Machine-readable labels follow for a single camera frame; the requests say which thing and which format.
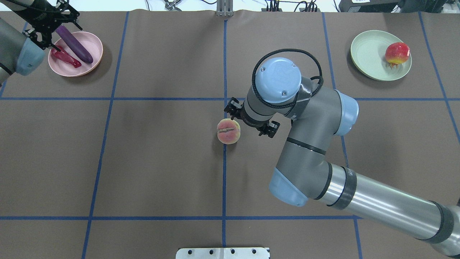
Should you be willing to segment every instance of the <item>black band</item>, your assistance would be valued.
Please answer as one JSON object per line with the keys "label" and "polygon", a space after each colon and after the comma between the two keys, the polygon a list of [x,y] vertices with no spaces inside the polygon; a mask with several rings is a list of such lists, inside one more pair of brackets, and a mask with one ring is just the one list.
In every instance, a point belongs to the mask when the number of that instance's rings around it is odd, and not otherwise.
{"label": "black band", "polygon": [[436,207],[439,209],[439,212],[441,213],[441,225],[439,226],[439,230],[433,237],[419,240],[425,241],[430,244],[439,244],[444,240],[448,239],[452,234],[452,231],[454,230],[454,215],[452,214],[452,211],[444,207],[444,205],[432,200],[431,202],[436,205]]}
{"label": "black band", "polygon": [[11,76],[11,75],[13,74],[13,72],[11,72],[11,70],[9,70],[9,69],[8,69],[5,65],[3,65],[1,62],[0,62],[0,67],[3,68],[3,70],[5,70],[5,71],[8,73],[8,75]]}
{"label": "black band", "polygon": [[251,116],[249,116],[246,113],[245,109],[240,110],[240,117],[241,117],[241,120],[243,120],[244,123],[246,123],[246,125],[254,127],[254,128],[262,127],[264,124],[268,122],[268,121],[258,121],[258,120],[253,119]]}
{"label": "black band", "polygon": [[320,148],[314,147],[314,146],[312,146],[312,145],[308,145],[307,143],[303,143],[303,142],[298,141],[298,140],[295,140],[295,139],[293,139],[293,138],[288,137],[288,138],[286,139],[286,141],[287,141],[287,142],[291,142],[292,144],[296,144],[296,145],[301,146],[301,147],[305,147],[305,148],[307,148],[307,149],[309,149],[309,150],[311,150],[311,151],[315,151],[316,153],[320,153],[321,155],[326,155],[326,151],[325,151],[325,150],[322,150],[322,149],[320,149]]}
{"label": "black band", "polygon": [[331,179],[332,179],[332,165],[331,165],[331,163],[328,162],[328,166],[329,166],[328,180],[326,181],[326,185],[324,185],[324,189],[319,194],[319,196],[315,198],[315,200],[321,199],[326,194],[326,192],[329,189],[329,185],[331,184]]}
{"label": "black band", "polygon": [[353,199],[353,196],[355,196],[357,185],[356,173],[350,168],[343,167],[343,169],[345,170],[344,190],[336,202],[328,205],[328,207],[334,207],[338,210],[343,210],[350,204],[351,199]]}
{"label": "black band", "polygon": [[260,114],[260,113],[256,112],[256,111],[251,107],[251,105],[249,104],[248,101],[245,101],[245,102],[243,103],[243,107],[244,107],[246,104],[247,104],[247,106],[249,106],[249,109],[251,109],[251,111],[253,111],[253,112],[254,112],[255,114],[257,114],[257,115],[260,115],[260,116],[273,116],[273,114],[272,114],[272,115],[264,115],[264,114]]}

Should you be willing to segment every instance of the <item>metal bracket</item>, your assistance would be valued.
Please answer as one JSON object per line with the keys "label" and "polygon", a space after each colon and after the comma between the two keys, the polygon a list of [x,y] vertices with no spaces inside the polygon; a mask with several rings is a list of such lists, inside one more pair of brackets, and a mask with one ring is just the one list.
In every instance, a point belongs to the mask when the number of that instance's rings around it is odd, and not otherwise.
{"label": "metal bracket", "polygon": [[181,0],[173,0],[169,2],[168,0],[165,0],[165,9],[168,11],[181,11],[176,4],[180,3]]}
{"label": "metal bracket", "polygon": [[182,248],[176,259],[270,259],[267,247]]}
{"label": "metal bracket", "polygon": [[217,16],[233,16],[233,0],[217,0]]}

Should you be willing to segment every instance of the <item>black cable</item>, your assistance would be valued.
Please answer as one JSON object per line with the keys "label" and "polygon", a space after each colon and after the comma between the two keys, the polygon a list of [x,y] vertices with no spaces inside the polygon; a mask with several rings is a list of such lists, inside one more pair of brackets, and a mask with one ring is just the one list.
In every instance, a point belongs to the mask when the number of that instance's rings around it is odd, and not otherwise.
{"label": "black cable", "polygon": [[433,12],[434,12],[434,8],[436,7],[436,5],[437,5],[438,1],[439,1],[439,0],[436,0],[436,1],[434,2],[434,4],[433,4],[433,8],[431,9],[431,13],[433,13]]}
{"label": "black cable", "polygon": [[281,3],[294,3],[294,4],[298,4],[299,2],[294,2],[294,1],[284,1],[284,0],[276,0],[278,2],[281,2]]}
{"label": "black cable", "polygon": [[303,53],[307,56],[309,56],[314,62],[315,64],[317,65],[318,67],[318,71],[319,71],[319,76],[315,76],[315,77],[312,77],[310,78],[311,80],[314,80],[314,79],[319,79],[319,82],[318,82],[318,87],[315,89],[315,91],[313,91],[314,94],[316,94],[320,89],[321,89],[321,86],[322,84],[324,83],[323,79],[322,79],[322,70],[321,70],[321,65],[319,64],[318,60],[315,58],[315,56],[313,56],[312,54],[310,54],[309,52],[306,52],[305,50],[301,50],[301,49],[296,49],[296,48],[282,48],[282,49],[278,49],[278,50],[275,50],[275,51],[272,51],[270,53],[268,53],[267,55],[263,56],[256,64],[256,66],[254,67],[254,71],[253,71],[253,76],[252,76],[252,87],[253,87],[253,91],[254,91],[254,94],[256,95],[257,99],[263,103],[264,105],[270,107],[270,108],[274,108],[274,109],[284,109],[284,108],[289,108],[289,107],[292,107],[296,104],[296,101],[297,101],[297,95],[296,97],[294,98],[294,101],[291,102],[291,103],[288,103],[288,104],[285,104],[285,105],[273,105],[271,103],[268,103],[266,102],[259,94],[259,92],[257,91],[257,87],[256,87],[256,72],[257,72],[257,69],[259,68],[260,64],[262,64],[262,62],[264,60],[266,60],[268,57],[270,56],[273,56],[275,54],[278,54],[278,53],[281,53],[281,52],[298,52],[298,53]]}
{"label": "black cable", "polygon": [[205,0],[200,0],[200,1],[205,2],[205,3],[207,3],[208,5],[213,5],[213,4],[217,3],[217,1],[215,1],[214,3],[208,3],[208,2],[206,2]]}
{"label": "black cable", "polygon": [[297,10],[297,7],[298,7],[301,3],[305,3],[305,9],[307,9],[307,4],[308,4],[308,3],[307,3],[306,1],[301,1],[301,2],[299,2],[299,3],[297,4],[297,6],[295,7],[294,12]]}
{"label": "black cable", "polygon": [[337,8],[337,4],[335,3],[335,0],[334,0],[334,6],[335,6],[335,9],[337,10],[337,12],[340,12],[340,10]]}
{"label": "black cable", "polygon": [[312,0],[310,2],[310,4],[308,5],[308,12],[316,12],[316,11],[318,11],[318,5],[315,2],[316,2],[316,0]]}
{"label": "black cable", "polygon": [[18,5],[18,6],[22,6],[22,7],[25,7],[27,9],[32,9],[32,10],[36,10],[36,11],[40,11],[40,12],[44,12],[44,13],[62,13],[64,12],[65,10],[67,10],[67,8],[69,7],[69,1],[66,2],[66,5],[64,8],[62,9],[58,9],[58,11],[47,11],[47,10],[44,10],[44,9],[40,9],[40,8],[35,8],[35,7],[31,7],[31,6],[28,6],[26,4],[23,4],[21,2],[18,2],[16,0],[6,0],[7,2],[10,2],[10,3],[13,3],[15,5]]}

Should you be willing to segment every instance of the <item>green plate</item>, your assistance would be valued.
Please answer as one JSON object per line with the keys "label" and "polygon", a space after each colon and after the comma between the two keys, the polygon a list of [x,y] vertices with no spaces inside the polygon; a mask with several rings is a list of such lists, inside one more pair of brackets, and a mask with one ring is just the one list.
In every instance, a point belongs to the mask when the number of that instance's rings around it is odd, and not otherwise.
{"label": "green plate", "polygon": [[391,33],[368,30],[360,33],[351,43],[351,59],[364,75],[379,81],[393,81],[405,76],[412,65],[412,57],[398,67],[390,68],[385,60],[388,46],[402,42]]}

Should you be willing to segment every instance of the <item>blue tape line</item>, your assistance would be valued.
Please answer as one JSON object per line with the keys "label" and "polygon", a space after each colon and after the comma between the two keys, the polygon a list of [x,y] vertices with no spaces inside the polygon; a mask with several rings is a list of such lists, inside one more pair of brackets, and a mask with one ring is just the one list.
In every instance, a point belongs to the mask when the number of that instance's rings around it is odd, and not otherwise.
{"label": "blue tape line", "polygon": [[115,97],[114,100],[154,100],[154,101],[222,101],[212,97]]}
{"label": "blue tape line", "polygon": [[350,216],[0,216],[0,220],[145,220],[145,221],[162,221],[162,220],[315,220],[315,219],[362,219],[361,217]]}
{"label": "blue tape line", "polygon": [[[224,20],[224,107],[227,106],[227,20]],[[226,246],[227,215],[227,145],[224,144],[222,162],[222,247]]]}
{"label": "blue tape line", "polygon": [[343,136],[340,136],[340,139],[342,141],[342,150],[344,152],[345,164],[346,164],[346,167],[349,167],[348,166],[348,155],[346,154],[345,138]]}
{"label": "blue tape line", "polygon": [[86,249],[88,247],[89,234],[90,234],[90,230],[91,230],[91,220],[92,220],[92,215],[93,215],[93,212],[94,212],[94,204],[96,203],[96,194],[98,192],[99,177],[101,175],[102,158],[104,156],[105,143],[106,143],[106,140],[107,140],[107,131],[109,129],[110,116],[111,116],[111,113],[112,113],[112,106],[113,106],[113,103],[114,103],[116,82],[117,82],[117,79],[118,79],[118,71],[120,69],[121,55],[123,54],[123,43],[125,41],[126,27],[128,25],[128,17],[129,17],[129,12],[126,12],[125,24],[124,24],[124,27],[123,27],[123,35],[121,36],[120,51],[118,53],[118,61],[117,61],[117,64],[116,64],[114,84],[113,84],[113,87],[112,87],[112,95],[110,97],[111,100],[110,100],[110,104],[109,104],[109,111],[107,112],[107,120],[105,122],[105,129],[104,129],[104,137],[102,139],[101,154],[99,156],[98,171],[96,173],[96,181],[94,183],[94,190],[93,190],[93,193],[92,193],[92,200],[91,200],[91,207],[90,207],[90,211],[89,211],[88,225],[86,227],[85,242],[83,244],[83,252],[81,253],[81,258],[82,259],[85,259]]}
{"label": "blue tape line", "polygon": [[354,98],[357,101],[444,101],[444,98]]}
{"label": "blue tape line", "polygon": [[5,80],[5,81],[3,82],[3,84],[2,84],[2,86],[1,86],[1,88],[0,88],[0,98],[1,98],[1,96],[3,95],[3,90],[5,90],[6,81],[7,81],[7,80]]}
{"label": "blue tape line", "polygon": [[334,69],[332,68],[332,58],[331,58],[331,50],[329,48],[329,38],[328,38],[328,29],[326,28],[326,16],[322,12],[322,25],[324,28],[324,38],[326,39],[326,49],[328,50],[328,59],[329,59],[329,69],[331,70],[331,78],[332,78],[332,88],[335,88],[335,78],[334,78]]}
{"label": "blue tape line", "polygon": [[2,100],[110,100],[110,97],[1,97]]}
{"label": "blue tape line", "polygon": [[227,216],[227,220],[313,220],[313,219],[361,219],[349,216]]}
{"label": "blue tape line", "polygon": [[446,91],[444,90],[443,82],[441,81],[441,77],[439,76],[439,72],[437,70],[436,62],[434,61],[433,53],[431,52],[430,44],[428,42],[428,37],[426,36],[425,25],[423,24],[421,12],[419,12],[419,19],[420,19],[420,25],[422,26],[423,36],[425,38],[426,48],[428,49],[428,53],[430,54],[431,62],[433,63],[434,71],[436,72],[437,81],[439,82],[439,87],[441,88],[441,92],[443,93],[444,100],[447,106],[447,110],[449,112],[450,120],[452,121],[452,125],[454,126],[455,134],[457,135],[457,141],[460,143],[460,134],[457,128],[457,123],[455,123],[455,119],[452,114],[452,110],[450,109],[449,101],[447,99]]}
{"label": "blue tape line", "polygon": [[356,245],[358,246],[358,256],[359,256],[359,259],[362,259],[361,239],[359,238],[358,220],[353,219],[353,223],[355,225],[355,235],[356,235]]}
{"label": "blue tape line", "polygon": [[0,216],[0,220],[88,220],[88,218],[68,216]]}
{"label": "blue tape line", "polygon": [[83,252],[81,252],[81,259],[85,259],[86,257],[86,249],[88,248],[88,240],[89,240],[89,231],[91,230],[91,218],[88,220],[88,224],[86,225],[86,233],[85,233],[85,242],[83,243]]}
{"label": "blue tape line", "polygon": [[113,217],[92,217],[92,220],[147,220],[147,221],[161,221],[161,220],[222,220],[221,216],[157,216],[157,217],[143,217],[143,216],[113,216]]}
{"label": "blue tape line", "polygon": [[[0,100],[111,100],[110,97],[0,97]],[[357,101],[445,101],[446,98],[385,98],[385,97],[356,97]],[[115,97],[115,101],[152,100],[152,101],[223,101],[221,97]],[[460,98],[447,98],[448,101],[460,101]]]}
{"label": "blue tape line", "polygon": [[227,216],[227,145],[224,144],[222,174],[222,247],[225,247],[226,239],[226,216]]}
{"label": "blue tape line", "polygon": [[227,20],[224,20],[224,104],[227,105]]}

